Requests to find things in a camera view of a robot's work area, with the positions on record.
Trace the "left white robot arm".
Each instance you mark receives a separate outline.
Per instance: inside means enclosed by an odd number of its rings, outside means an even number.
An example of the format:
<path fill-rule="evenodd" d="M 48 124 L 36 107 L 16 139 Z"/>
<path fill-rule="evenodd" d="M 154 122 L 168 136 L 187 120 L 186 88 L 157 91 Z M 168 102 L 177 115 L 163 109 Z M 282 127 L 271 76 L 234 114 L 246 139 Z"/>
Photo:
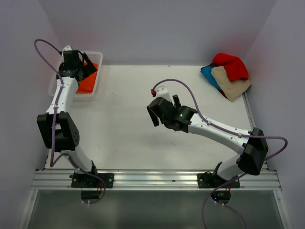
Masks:
<path fill-rule="evenodd" d="M 83 102 L 95 95 L 102 54 L 66 47 L 61 59 L 58 73 L 55 74 L 53 100 L 46 113 L 37 116 L 37 124 L 46 148 L 51 150 L 51 167 L 57 162 L 55 153 L 59 153 L 70 162 L 75 174 L 95 175 L 94 163 L 79 145 L 80 133 L 69 111 L 74 99 Z"/>

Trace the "orange t shirt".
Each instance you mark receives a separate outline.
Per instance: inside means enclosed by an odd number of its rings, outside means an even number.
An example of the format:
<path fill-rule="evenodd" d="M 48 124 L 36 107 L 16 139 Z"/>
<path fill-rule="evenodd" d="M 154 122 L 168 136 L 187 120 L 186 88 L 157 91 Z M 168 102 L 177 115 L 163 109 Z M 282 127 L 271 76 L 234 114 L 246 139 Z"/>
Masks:
<path fill-rule="evenodd" d="M 96 77 L 97 77 L 97 72 L 91 74 L 86 79 L 81 81 L 80 86 L 76 93 L 77 94 L 92 94 L 94 86 L 95 86 Z"/>

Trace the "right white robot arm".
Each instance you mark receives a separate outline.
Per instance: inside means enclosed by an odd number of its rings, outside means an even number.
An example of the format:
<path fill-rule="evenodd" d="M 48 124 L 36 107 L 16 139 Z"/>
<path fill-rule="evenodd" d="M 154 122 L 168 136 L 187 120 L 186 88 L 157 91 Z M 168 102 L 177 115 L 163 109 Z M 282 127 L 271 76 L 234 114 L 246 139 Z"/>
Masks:
<path fill-rule="evenodd" d="M 163 124 L 174 131 L 207 137 L 236 152 L 229 160 L 217 164 L 212 173 L 214 179 L 228 181 L 242 173 L 253 176 L 260 174 L 268 152 L 262 130 L 239 130 L 238 134 L 234 135 L 232 127 L 220 125 L 220 128 L 216 128 L 211 121 L 203 120 L 197 110 L 180 105 L 177 95 L 174 95 L 173 99 L 174 101 L 170 102 L 163 97 L 157 97 L 147 106 L 154 126 Z"/>

